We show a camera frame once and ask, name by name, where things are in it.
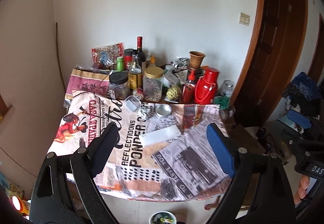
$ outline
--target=human hand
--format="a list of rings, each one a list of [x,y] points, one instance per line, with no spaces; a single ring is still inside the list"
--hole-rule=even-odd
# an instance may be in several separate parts
[[[294,195],[294,203],[297,204],[300,202],[301,199],[303,199],[306,196],[306,189],[309,186],[309,177],[302,175],[300,182],[299,182],[299,186],[298,186],[298,190],[296,192],[296,194]]]

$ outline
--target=black lid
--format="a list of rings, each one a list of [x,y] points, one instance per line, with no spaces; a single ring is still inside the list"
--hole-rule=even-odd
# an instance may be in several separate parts
[[[124,53],[126,56],[132,56],[132,52],[133,52],[134,49],[126,49],[124,50]]]
[[[126,71],[113,72],[109,76],[109,82],[112,84],[123,84],[128,81],[128,74]]]

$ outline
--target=illustration of woman in red dress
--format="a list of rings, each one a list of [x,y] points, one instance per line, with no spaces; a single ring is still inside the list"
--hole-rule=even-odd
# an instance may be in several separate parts
[[[59,142],[59,143],[64,143],[65,140],[72,139],[76,132],[81,131],[82,133],[85,133],[88,128],[86,122],[80,124],[81,121],[85,117],[81,121],[79,119],[79,115],[85,114],[85,113],[86,113],[86,110],[84,110],[76,115],[74,113],[70,113],[70,114],[67,114],[66,116],[64,116],[63,120],[65,121],[65,124],[61,125],[59,127],[59,129],[57,130],[56,137],[55,137],[54,141]]]

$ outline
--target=metal screw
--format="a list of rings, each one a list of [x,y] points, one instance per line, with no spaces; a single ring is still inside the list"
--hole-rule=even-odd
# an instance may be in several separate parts
[[[272,153],[270,154],[270,156],[271,156],[272,158],[278,158],[278,154],[275,153],[275,152],[272,152]]]
[[[49,152],[49,153],[46,155],[46,157],[47,157],[47,158],[52,158],[54,155],[55,155],[54,152]]]
[[[86,151],[86,148],[84,146],[79,147],[78,153],[83,154]]]
[[[246,153],[247,153],[247,150],[246,150],[246,148],[244,148],[244,147],[240,147],[240,148],[239,148],[239,152],[240,152],[241,154],[246,154]]]

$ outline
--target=brown flower pot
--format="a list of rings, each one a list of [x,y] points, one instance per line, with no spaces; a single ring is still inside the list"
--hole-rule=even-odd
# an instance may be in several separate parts
[[[198,51],[191,51],[190,53],[190,67],[199,69],[203,58],[205,58],[205,54]]]

